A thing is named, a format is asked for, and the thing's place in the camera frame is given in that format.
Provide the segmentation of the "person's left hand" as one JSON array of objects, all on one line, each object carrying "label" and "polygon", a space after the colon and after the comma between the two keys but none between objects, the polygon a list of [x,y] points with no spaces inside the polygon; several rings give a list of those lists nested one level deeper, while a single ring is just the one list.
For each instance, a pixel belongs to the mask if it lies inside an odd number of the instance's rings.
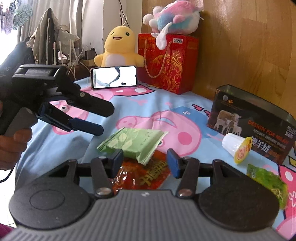
[{"label": "person's left hand", "polygon": [[10,170],[19,161],[33,136],[32,129],[22,129],[12,137],[0,136],[0,169]]}]

